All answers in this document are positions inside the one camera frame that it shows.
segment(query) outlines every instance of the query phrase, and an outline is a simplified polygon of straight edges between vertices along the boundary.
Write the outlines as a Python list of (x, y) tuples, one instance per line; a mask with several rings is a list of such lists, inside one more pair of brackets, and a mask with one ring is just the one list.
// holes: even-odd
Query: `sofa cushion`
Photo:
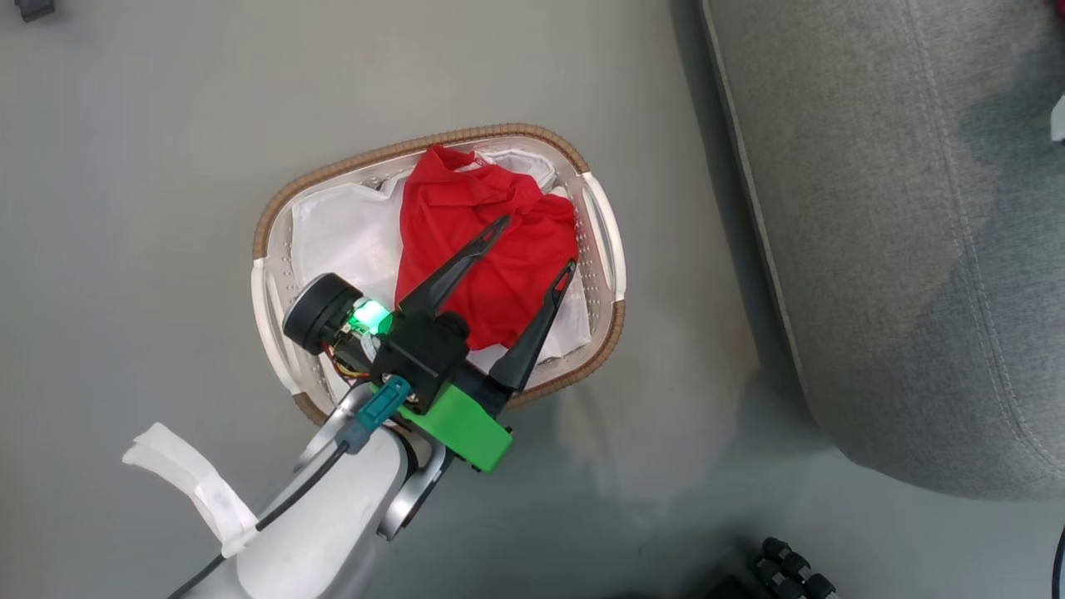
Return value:
[(1065, 495), (1065, 34), (1047, 0), (704, 0), (803, 391), (854, 462)]

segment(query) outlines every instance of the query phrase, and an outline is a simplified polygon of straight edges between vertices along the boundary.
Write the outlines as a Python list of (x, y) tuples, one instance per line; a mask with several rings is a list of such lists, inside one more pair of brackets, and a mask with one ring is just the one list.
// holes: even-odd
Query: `black object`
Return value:
[(449, 314), (450, 319), (446, 315), (432, 318), (419, 312), (398, 321), (382, 337), (370, 368), (371, 381), (379, 382), (384, 375), (396, 373), (410, 383), (416, 401), (407, 407), (414, 414), (428, 411), (441, 387), (455, 378), (459, 365), (470, 353), (465, 342), (470, 328), (458, 314)]
[(222, 553), (219, 553), (214, 560), (211, 560), (211, 563), (204, 566), (202, 570), (196, 572), (196, 576), (179, 586), (177, 590), (169, 594), (166, 599), (180, 599), (181, 597), (184, 597), (185, 594), (195, 588), (197, 584), (203, 582), (203, 579), (211, 576), (211, 572), (217, 570), (218, 566), (220, 566), (225, 561), (226, 558), (222, 555)]
[(1058, 550), (1054, 552), (1054, 571), (1050, 574), (1050, 596), (1053, 599), (1062, 598), (1062, 560), (1065, 558), (1065, 530), (1058, 539)]
[(772, 560), (759, 557), (754, 563), (754, 573), (763, 585), (780, 599), (805, 599), (802, 584), (784, 573), (781, 565)]
[(310, 285), (293, 302), (284, 315), (281, 330), (312, 356), (332, 345), (347, 322), (351, 307), (362, 292), (333, 273), (326, 273)]
[[(347, 451), (346, 442), (341, 441), (340, 443), (337, 443), (337, 449), (334, 449), (332, 454), (329, 455), (329, 458), (326, 459), (325, 463), (323, 463), (322, 466), (320, 466), (318, 469), (315, 470), (314, 473), (310, 475), (310, 477), (304, 481), (304, 484), (299, 485), (299, 488), (294, 490), (292, 495), (285, 498), (285, 500), (282, 501), (280, 505), (278, 505), (277, 507), (272, 509), (269, 514), (264, 516), (263, 519), (260, 520), (258, 524), (256, 524), (256, 530), (262, 532), (263, 529), (274, 523), (274, 520), (280, 518), (282, 514), (288, 512), (290, 507), (292, 507), (293, 505), (296, 504), (297, 501), (302, 499), (302, 497), (307, 495), (307, 491), (311, 490), (311, 487), (316, 485), (317, 482), (321, 481), (322, 477), (325, 476), (326, 473), (332, 469), (332, 467), (337, 464), (337, 460), (339, 460), (346, 451)], [(197, 584), (203, 582), (203, 579), (211, 576), (211, 572), (218, 569), (218, 566), (220, 566), (225, 561), (226, 557), (219, 553), (218, 555), (215, 556), (214, 560), (211, 560), (211, 563), (204, 566), (202, 570), (196, 572), (196, 576), (189, 579), (184, 584), (179, 586), (177, 590), (168, 595), (166, 599), (180, 599), (181, 597), (184, 597), (185, 594), (195, 588)]]
[(784, 543), (779, 538), (766, 537), (766, 540), (761, 541), (761, 552), (766, 557), (771, 557), (773, 560), (780, 560), (782, 553), (787, 553), (791, 551), (791, 546)]
[(469, 325), (458, 314), (442, 309), (509, 223), (509, 216), (497, 218), (399, 302), (391, 325), (382, 327), (387, 333), (377, 336), (380, 346), (374, 360), (363, 352), (358, 333), (346, 326), (362, 292), (332, 273), (314, 279), (299, 294), (285, 314), (282, 330), (312, 355), (320, 354), (326, 345), (331, 346), (333, 359), (353, 370), (370, 372), (371, 381), (377, 385), (383, 385), (386, 375), (403, 376), (412, 389), (406, 405), (415, 414), (426, 414), (446, 385), (452, 384), (494, 418), (511, 395), (528, 383), (576, 272), (576, 262), (570, 260), (544, 292), (543, 304), (532, 321), (486, 376), (465, 359)]
[(836, 587), (821, 574), (809, 577), (803, 583), (803, 588), (806, 589), (806, 597), (809, 599), (829, 599), (836, 592)]
[(22, 20), (26, 22), (55, 12), (55, 2), (52, 0), (15, 0), (15, 5), (22, 13)]
[(799, 580), (809, 578), (809, 562), (794, 551), (784, 556), (784, 560), (781, 561), (781, 567), (784, 568), (784, 573), (791, 578)]

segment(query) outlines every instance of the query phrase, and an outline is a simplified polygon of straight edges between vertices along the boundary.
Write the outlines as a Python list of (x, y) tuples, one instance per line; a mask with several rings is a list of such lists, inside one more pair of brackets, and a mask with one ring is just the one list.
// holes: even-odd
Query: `teal connector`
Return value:
[(402, 376), (390, 376), (383, 387), (355, 415), (347, 426), (337, 434), (337, 442), (347, 441), (347, 453), (359, 453), (378, 426), (388, 422), (410, 395), (410, 383)]

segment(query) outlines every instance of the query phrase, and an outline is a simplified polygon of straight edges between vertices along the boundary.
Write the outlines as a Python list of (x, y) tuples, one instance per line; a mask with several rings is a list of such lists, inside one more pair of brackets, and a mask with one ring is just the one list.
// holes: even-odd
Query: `green mount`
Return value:
[(464, 391), (448, 384), (424, 416), (406, 406), (399, 416), (482, 472), (499, 465), (514, 438)]

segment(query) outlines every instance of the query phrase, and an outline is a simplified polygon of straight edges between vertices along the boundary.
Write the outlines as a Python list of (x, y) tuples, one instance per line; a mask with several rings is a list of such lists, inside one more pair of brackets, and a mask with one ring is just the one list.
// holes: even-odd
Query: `plastic basket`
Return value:
[(508, 407), (568, 387), (591, 374), (613, 351), (625, 320), (625, 255), (618, 224), (599, 181), (566, 140), (532, 125), (496, 125), (430, 135), (342, 160), (308, 173), (284, 187), (263, 210), (252, 247), (251, 301), (263, 347), (277, 377), (296, 405), (315, 424), (339, 401), (320, 357), (311, 356), (281, 334), (284, 312), (299, 293), (292, 252), (292, 207), (301, 198), (339, 184), (376, 185), (413, 167), (432, 145), (463, 151), (517, 148), (547, 157), (573, 199), (577, 214), (579, 268), (585, 286), (591, 342), (570, 354), (537, 365), (524, 392)]

